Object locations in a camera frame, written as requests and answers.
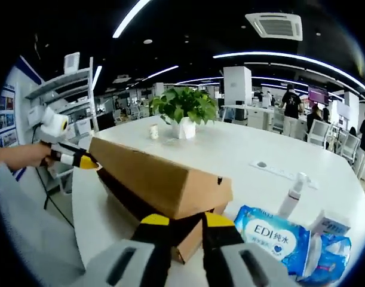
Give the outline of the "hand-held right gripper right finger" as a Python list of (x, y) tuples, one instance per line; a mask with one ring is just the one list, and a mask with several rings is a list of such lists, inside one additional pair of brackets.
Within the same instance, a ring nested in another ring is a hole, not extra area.
[(203, 266), (209, 286), (295, 286), (287, 268), (255, 243), (246, 243), (233, 221), (211, 212), (203, 221)]

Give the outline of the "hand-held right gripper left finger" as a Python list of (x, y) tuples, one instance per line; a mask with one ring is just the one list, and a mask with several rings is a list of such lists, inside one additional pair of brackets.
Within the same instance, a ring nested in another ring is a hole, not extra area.
[(77, 285), (164, 286), (170, 265), (170, 219), (154, 213), (141, 220), (130, 239), (97, 254)]

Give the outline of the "person's left hand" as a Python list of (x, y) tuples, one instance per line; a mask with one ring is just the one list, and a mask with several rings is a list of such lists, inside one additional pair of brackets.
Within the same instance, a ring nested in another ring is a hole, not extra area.
[(28, 166), (52, 166), (51, 148), (43, 143), (34, 143), (27, 146), (26, 164)]

